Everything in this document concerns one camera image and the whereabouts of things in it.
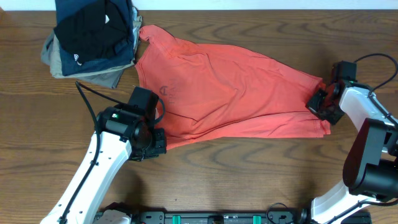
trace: wood grain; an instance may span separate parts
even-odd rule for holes
[[[144,24],[196,43],[232,44],[323,77],[339,60],[384,52],[398,58],[397,11],[141,11]],[[72,79],[57,80],[40,62],[54,12],[5,12],[0,20],[0,223],[38,223],[58,201],[90,143],[93,124]],[[147,43],[139,47],[138,57]],[[358,80],[375,86],[392,75],[383,58],[359,63]],[[138,85],[127,69],[117,90]],[[91,94],[95,111],[111,105]],[[398,114],[398,81],[377,92]],[[265,210],[299,206],[341,179],[355,139],[345,116],[323,139],[221,138],[123,165],[103,205],[182,210]],[[369,209],[374,223],[397,223],[396,208]]]

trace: green connector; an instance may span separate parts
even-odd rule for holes
[[[253,224],[261,224],[261,216],[253,215]]]
[[[173,224],[181,224],[181,216],[174,215],[173,216]]]

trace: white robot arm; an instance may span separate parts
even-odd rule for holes
[[[131,145],[129,141],[122,142],[120,136],[106,131],[101,133],[101,147],[97,164],[90,172],[89,176],[82,185],[72,206],[69,208],[68,223],[92,223],[94,216],[104,199],[105,193],[109,188],[114,176],[120,167],[131,155]],[[96,151],[96,134],[91,137],[91,143],[87,153],[75,176],[73,176],[65,193],[52,209],[52,211],[42,220],[41,224],[59,224],[59,219],[67,207],[73,193],[75,193],[83,176],[86,174]],[[130,224],[130,217],[120,213],[116,221],[120,224]]]
[[[312,200],[312,222],[338,224],[370,204],[398,197],[397,164],[381,159],[382,152],[398,155],[397,120],[370,87],[356,83],[355,71],[355,63],[335,64],[334,83],[307,104],[313,113],[332,124],[346,113],[359,132],[345,161],[343,180]]]
[[[155,119],[159,100],[155,93],[136,87],[128,103],[121,103],[78,82],[76,87],[88,106],[96,132],[91,137],[86,156],[68,188],[42,220],[42,224],[93,223],[109,185],[127,160],[141,161],[166,153],[164,130],[154,128],[163,117]],[[118,104],[106,108],[95,117],[80,87]],[[131,216],[110,210],[95,221],[127,224],[130,223]]]

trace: orange t-shirt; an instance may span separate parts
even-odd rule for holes
[[[194,44],[157,26],[136,68],[140,86],[158,94],[167,149],[220,137],[321,138],[330,134],[305,104],[322,80],[232,45]]]

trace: black base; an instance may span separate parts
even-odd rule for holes
[[[276,224],[298,224],[295,210],[270,211],[269,218]],[[164,213],[142,212],[133,224],[272,224],[265,213]],[[369,212],[357,212],[342,224],[372,224]]]

